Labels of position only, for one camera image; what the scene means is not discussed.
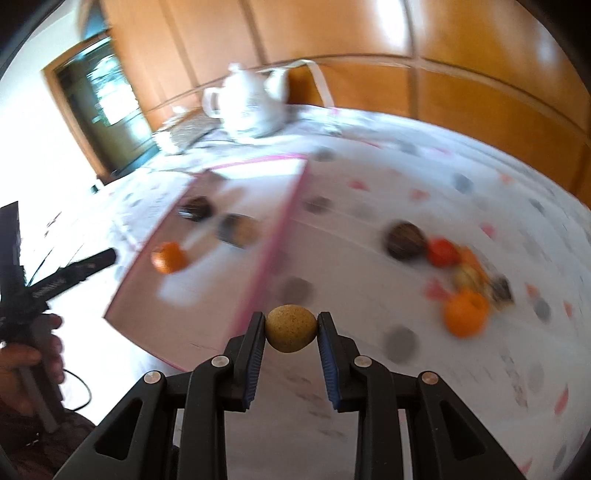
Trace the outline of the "person left hand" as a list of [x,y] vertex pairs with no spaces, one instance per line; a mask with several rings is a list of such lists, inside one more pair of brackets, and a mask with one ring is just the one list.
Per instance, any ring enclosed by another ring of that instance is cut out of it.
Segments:
[[33,367],[46,358],[50,376],[57,384],[64,381],[64,364],[62,358],[63,344],[61,339],[52,334],[46,353],[42,354],[35,348],[12,343],[1,349],[1,409],[12,410],[20,415],[31,417],[35,413],[34,405],[26,393],[19,370]]

